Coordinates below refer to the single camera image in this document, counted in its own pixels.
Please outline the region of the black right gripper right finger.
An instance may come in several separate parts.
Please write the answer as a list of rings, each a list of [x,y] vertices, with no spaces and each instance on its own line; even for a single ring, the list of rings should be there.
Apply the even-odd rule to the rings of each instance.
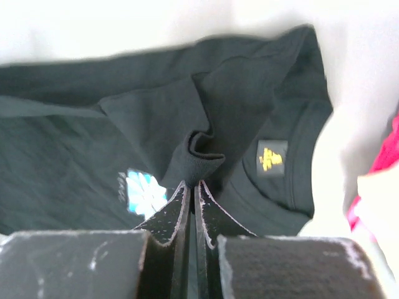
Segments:
[[[198,296],[200,298],[233,298],[224,287],[230,287],[233,270],[226,261],[228,237],[255,237],[214,199],[204,181],[194,191]]]

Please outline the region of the beige t shirt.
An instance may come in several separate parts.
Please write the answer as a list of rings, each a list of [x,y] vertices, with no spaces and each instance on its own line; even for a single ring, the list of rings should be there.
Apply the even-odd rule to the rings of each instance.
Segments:
[[[398,165],[357,178],[355,212],[381,249],[398,248]]]

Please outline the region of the black daisy print t shirt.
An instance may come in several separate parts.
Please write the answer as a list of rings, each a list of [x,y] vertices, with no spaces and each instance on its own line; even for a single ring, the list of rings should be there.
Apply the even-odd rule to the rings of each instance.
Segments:
[[[204,181],[257,235],[314,215],[332,113],[315,30],[1,68],[1,233],[131,229],[152,186]]]

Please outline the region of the pink t shirt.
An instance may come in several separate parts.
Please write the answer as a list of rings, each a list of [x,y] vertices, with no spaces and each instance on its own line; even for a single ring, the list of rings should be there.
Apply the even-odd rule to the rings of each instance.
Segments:
[[[368,174],[373,174],[378,171],[385,170],[394,165],[398,161],[398,114],[392,120],[392,130],[384,139],[380,151],[378,152]],[[357,211],[362,201],[362,198],[357,195],[353,200],[348,212],[347,220],[351,232],[356,230],[367,230]]]

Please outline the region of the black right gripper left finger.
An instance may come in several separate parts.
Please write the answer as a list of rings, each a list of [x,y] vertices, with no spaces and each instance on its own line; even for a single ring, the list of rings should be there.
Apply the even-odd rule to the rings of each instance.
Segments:
[[[190,189],[180,182],[171,199],[135,228],[135,298],[186,298],[190,247]]]

